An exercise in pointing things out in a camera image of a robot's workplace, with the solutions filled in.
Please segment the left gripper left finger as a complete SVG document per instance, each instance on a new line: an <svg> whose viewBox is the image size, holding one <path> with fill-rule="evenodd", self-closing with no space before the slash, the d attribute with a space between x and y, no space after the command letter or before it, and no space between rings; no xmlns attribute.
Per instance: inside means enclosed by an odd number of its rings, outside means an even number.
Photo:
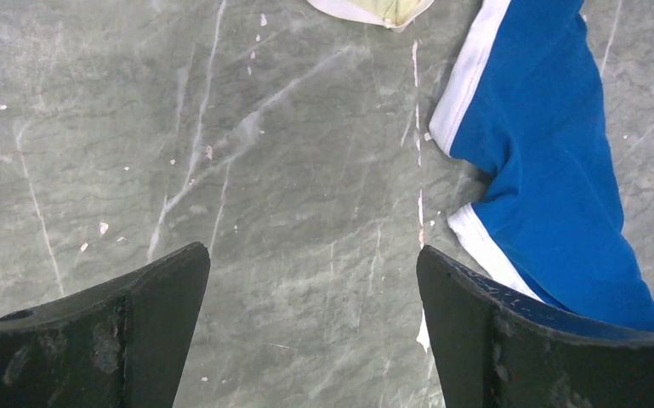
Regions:
<svg viewBox="0 0 654 408"><path fill-rule="evenodd" d="M0 407L170 407L205 295L194 242L0 318Z"/></svg>

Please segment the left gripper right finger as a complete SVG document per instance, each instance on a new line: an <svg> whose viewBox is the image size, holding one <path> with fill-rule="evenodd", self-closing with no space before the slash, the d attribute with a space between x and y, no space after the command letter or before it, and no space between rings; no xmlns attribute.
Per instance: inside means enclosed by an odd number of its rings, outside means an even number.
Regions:
<svg viewBox="0 0 654 408"><path fill-rule="evenodd" d="M654 407L654 333L584 318L432 246L416 265L448 407Z"/></svg>

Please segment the blue underwear white trim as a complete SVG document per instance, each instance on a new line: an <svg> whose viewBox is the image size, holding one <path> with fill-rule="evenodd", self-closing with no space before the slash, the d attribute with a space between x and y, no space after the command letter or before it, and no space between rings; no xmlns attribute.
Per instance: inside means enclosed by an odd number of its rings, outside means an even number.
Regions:
<svg viewBox="0 0 654 408"><path fill-rule="evenodd" d="M485 1L429 133L490 177L447 222L497 282L593 320L654 332L623 236L600 73L579 1Z"/></svg>

